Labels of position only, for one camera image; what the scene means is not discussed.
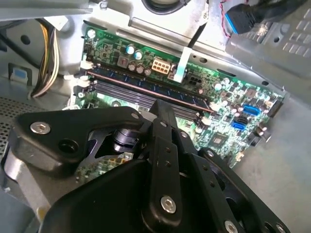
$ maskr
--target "screw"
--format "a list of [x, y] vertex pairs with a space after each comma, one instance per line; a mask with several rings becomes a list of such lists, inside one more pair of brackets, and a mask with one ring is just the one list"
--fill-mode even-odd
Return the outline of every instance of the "screw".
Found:
[[225, 221], [225, 229], [229, 233], [238, 233], [236, 226], [229, 220]]
[[164, 126], [164, 127], [167, 127], [167, 124], [163, 121], [161, 121], [161, 125]]
[[83, 97], [84, 97], [84, 94], [83, 94], [82, 92], [79, 92], [79, 93], [78, 93], [78, 97], [79, 97], [79, 98], [83, 98]]
[[108, 7], [108, 0], [103, 0], [99, 3], [99, 8], [101, 10], [107, 10]]
[[187, 134], [186, 134], [185, 132], [181, 132], [181, 135], [182, 135], [183, 137], [187, 137]]
[[174, 214], [176, 212], [176, 204], [169, 196], [161, 198], [161, 206], [167, 213]]
[[207, 153], [208, 153], [209, 157], [214, 157], [214, 154], [211, 151], [208, 150]]
[[30, 129], [37, 134], [48, 134], [51, 131], [50, 126], [45, 122], [32, 123]]
[[278, 229], [279, 232], [286, 233], [285, 230], [281, 227], [281, 225], [277, 224], [276, 228]]
[[132, 117], [134, 117], [135, 119], [139, 118], [139, 116], [136, 113], [132, 113]]

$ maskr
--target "black cable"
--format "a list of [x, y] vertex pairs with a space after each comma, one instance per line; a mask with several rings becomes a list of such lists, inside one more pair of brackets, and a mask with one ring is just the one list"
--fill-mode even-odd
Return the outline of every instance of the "black cable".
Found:
[[195, 42], [197, 42], [197, 40], [199, 39], [200, 35], [201, 35], [202, 32], [204, 31], [204, 28], [206, 27], [206, 24], [207, 24], [207, 23], [201, 25], [201, 26], [198, 28], [198, 30], [195, 32], [193, 38], [192, 38], [191, 41], [189, 42], [189, 44], [188, 44], [188, 46], [187, 46], [188, 48], [191, 48], [191, 49], [193, 48]]
[[3, 31], [3, 30], [7, 30], [7, 29], [10, 29], [10, 28], [13, 28], [13, 27], [16, 27], [22, 23], [26, 22], [26, 20], [15, 20], [11, 23], [8, 23], [6, 25], [3, 25], [3, 26], [0, 26], [0, 31]]
[[184, 6], [186, 6], [191, 0], [180, 0], [176, 3], [172, 4], [159, 4], [155, 3], [152, 0], [141, 0], [142, 4], [145, 6], [145, 8], [156, 14], [156, 15], [169, 15], [172, 14]]
[[27, 53], [25, 53], [19, 46], [17, 46], [8, 37], [6, 37], [0, 33], [0, 40], [2, 40], [11, 50], [13, 50], [15, 53], [17, 53], [23, 59], [25, 59], [25, 61], [27, 61], [29, 64], [36, 67], [37, 69], [40, 69], [40, 65], [37, 64], [31, 56], [29, 56]]

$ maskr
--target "circuit component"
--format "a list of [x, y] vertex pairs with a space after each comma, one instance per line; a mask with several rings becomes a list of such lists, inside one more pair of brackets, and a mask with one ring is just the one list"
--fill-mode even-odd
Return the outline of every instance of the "circuit component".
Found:
[[130, 71], [134, 71], [136, 69], [136, 63], [135, 62], [131, 62], [129, 65], [128, 65], [128, 69]]
[[208, 145], [210, 147], [220, 148], [225, 144], [227, 139], [228, 139], [227, 135], [215, 133]]
[[247, 92], [245, 93], [245, 95], [250, 99], [254, 98], [256, 94], [257, 94], [257, 91], [252, 88], [248, 89]]
[[200, 86], [202, 84], [202, 78], [190, 73], [188, 83], [190, 85]]
[[138, 74], [142, 74], [144, 72], [144, 66], [143, 64], [138, 64], [137, 67], [136, 67], [136, 72]]
[[168, 74], [170, 72], [170, 68], [170, 63], [155, 58], [151, 69], [162, 74]]
[[151, 75], [151, 69], [150, 69], [150, 67], [148, 67], [148, 68], [145, 68], [145, 71], [144, 71], [144, 74], [146, 75], [146, 76], [150, 76]]
[[247, 143], [253, 147], [257, 146], [257, 144], [261, 141], [261, 137], [259, 137], [256, 133], [251, 132], [247, 137]]
[[134, 53], [134, 58], [135, 58], [136, 60], [141, 60], [141, 59], [142, 59], [142, 53], [141, 53], [141, 51], [136, 51], [136, 52]]
[[283, 103], [279, 100], [277, 100], [274, 105], [272, 106], [272, 108], [270, 109], [270, 111], [268, 112], [268, 116], [271, 118], [274, 118], [275, 115], [277, 114], [277, 112], [280, 110], [280, 108], [282, 107]]
[[135, 48], [133, 45], [129, 45], [126, 47], [126, 53], [127, 54], [132, 55], [132, 54], [134, 54], [134, 52], [135, 52]]
[[252, 116], [258, 116], [260, 114], [260, 109], [251, 105], [243, 105], [243, 112], [252, 115]]
[[122, 68], [127, 68], [129, 64], [129, 60], [127, 57], [119, 56], [117, 66], [122, 67]]

